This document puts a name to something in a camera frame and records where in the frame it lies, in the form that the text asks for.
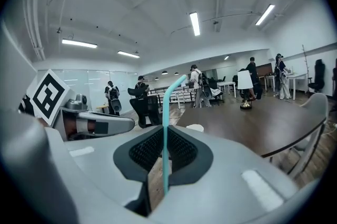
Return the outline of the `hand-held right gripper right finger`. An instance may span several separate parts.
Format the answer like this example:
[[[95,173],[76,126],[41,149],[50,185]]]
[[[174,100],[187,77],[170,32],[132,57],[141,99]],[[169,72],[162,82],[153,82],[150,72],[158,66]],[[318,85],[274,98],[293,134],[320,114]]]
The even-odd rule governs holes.
[[[148,217],[136,224],[288,224],[318,185],[303,188],[240,143],[186,130],[213,153],[193,184],[171,186]]]

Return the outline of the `teal straw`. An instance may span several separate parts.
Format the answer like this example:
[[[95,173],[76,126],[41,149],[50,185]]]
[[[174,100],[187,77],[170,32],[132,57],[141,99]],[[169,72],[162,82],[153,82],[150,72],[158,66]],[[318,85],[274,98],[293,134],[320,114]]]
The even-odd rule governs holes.
[[[180,78],[178,78],[171,86],[168,87],[167,91],[164,93],[163,98],[163,189],[164,195],[166,195],[169,191],[169,152],[167,149],[167,141],[168,141],[168,126],[170,122],[170,96],[173,91],[181,85],[182,82],[185,81],[187,76],[184,74]]]

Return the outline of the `black mesh office chair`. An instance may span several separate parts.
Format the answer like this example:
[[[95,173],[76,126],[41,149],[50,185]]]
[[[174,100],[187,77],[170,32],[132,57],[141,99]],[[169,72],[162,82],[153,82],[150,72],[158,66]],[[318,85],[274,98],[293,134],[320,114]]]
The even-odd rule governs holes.
[[[148,85],[138,89],[127,89],[128,94],[135,97],[130,99],[130,104],[138,115],[138,125],[142,129],[162,124],[162,116],[158,110],[158,99],[156,96],[146,96],[147,88]]]

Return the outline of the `white table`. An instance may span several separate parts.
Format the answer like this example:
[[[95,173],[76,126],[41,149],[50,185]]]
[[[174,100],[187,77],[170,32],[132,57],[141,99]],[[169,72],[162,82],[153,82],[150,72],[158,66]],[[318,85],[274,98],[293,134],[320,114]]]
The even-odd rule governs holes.
[[[290,82],[292,82],[292,89],[293,89],[293,95],[292,95],[292,99],[295,100],[296,99],[296,81],[297,80],[305,80],[307,81],[307,74],[303,73],[303,74],[289,74],[287,75],[288,79]]]
[[[236,83],[235,82],[217,82],[217,88],[223,93],[230,93],[232,86],[234,97],[236,98]]]

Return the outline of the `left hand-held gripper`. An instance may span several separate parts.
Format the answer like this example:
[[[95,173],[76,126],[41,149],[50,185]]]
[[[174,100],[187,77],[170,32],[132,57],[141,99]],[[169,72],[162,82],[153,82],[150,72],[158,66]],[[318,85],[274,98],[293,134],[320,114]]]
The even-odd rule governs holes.
[[[76,137],[108,137],[135,127],[131,118],[88,111],[87,97],[75,93],[52,70],[44,74],[31,96],[24,95],[18,111],[56,129],[63,141]]]

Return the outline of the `white shade brass table lamp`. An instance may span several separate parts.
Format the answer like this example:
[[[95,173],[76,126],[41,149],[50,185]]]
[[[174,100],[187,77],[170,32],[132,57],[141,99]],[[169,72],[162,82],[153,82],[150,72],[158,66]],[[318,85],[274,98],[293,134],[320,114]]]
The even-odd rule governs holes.
[[[240,90],[240,95],[243,102],[240,105],[241,110],[250,110],[252,108],[252,100],[250,100],[250,89],[253,89],[250,73],[248,70],[240,70],[237,74],[237,88]]]

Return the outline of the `wooden coat rack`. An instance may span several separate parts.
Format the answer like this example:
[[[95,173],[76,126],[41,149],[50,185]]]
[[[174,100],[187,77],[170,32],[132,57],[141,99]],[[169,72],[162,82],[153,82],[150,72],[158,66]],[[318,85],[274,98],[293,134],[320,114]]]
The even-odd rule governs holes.
[[[306,67],[306,91],[305,93],[308,95],[309,94],[309,83],[310,83],[310,77],[309,77],[309,66],[308,66],[308,60],[307,60],[307,55],[306,55],[306,51],[304,48],[304,45],[302,44],[302,52],[303,52],[303,56],[304,56],[304,62],[305,62],[305,67]]]

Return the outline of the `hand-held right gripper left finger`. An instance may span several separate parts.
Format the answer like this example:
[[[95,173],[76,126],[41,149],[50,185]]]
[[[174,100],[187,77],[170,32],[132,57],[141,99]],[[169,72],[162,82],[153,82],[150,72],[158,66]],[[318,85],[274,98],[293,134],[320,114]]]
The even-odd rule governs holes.
[[[130,157],[133,147],[162,137],[162,127],[110,137],[64,142],[46,128],[53,177],[56,224],[165,224],[151,216],[148,171]]]

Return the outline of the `black metal railing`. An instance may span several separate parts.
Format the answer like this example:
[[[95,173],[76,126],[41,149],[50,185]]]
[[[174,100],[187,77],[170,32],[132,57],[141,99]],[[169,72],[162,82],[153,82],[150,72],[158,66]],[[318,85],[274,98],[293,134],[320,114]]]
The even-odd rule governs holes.
[[[159,106],[163,105],[164,95],[169,87],[160,87],[148,91],[148,96],[155,96],[158,99]],[[188,86],[178,86],[175,88],[170,97],[170,104],[177,104],[179,109],[184,108],[189,103],[194,103],[194,90],[190,89]]]

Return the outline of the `grey plastic chair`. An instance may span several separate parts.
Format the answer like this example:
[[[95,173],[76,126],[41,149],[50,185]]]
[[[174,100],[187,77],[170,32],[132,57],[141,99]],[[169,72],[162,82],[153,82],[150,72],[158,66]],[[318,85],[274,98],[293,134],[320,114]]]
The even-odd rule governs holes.
[[[303,105],[301,105],[301,107],[314,112],[317,115],[322,115],[324,120],[317,130],[290,149],[300,156],[297,163],[288,172],[288,175],[292,179],[295,179],[308,166],[326,127],[329,116],[328,98],[323,93],[313,94]]]

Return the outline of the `black chair with white cloth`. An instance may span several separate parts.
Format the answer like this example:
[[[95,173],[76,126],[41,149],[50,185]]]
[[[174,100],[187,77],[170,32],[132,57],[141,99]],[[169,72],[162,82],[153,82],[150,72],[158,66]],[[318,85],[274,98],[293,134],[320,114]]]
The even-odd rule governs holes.
[[[208,86],[212,93],[212,97],[215,99],[216,104],[220,105],[220,102],[224,102],[222,100],[223,92],[217,88],[217,82],[213,77],[208,79]]]

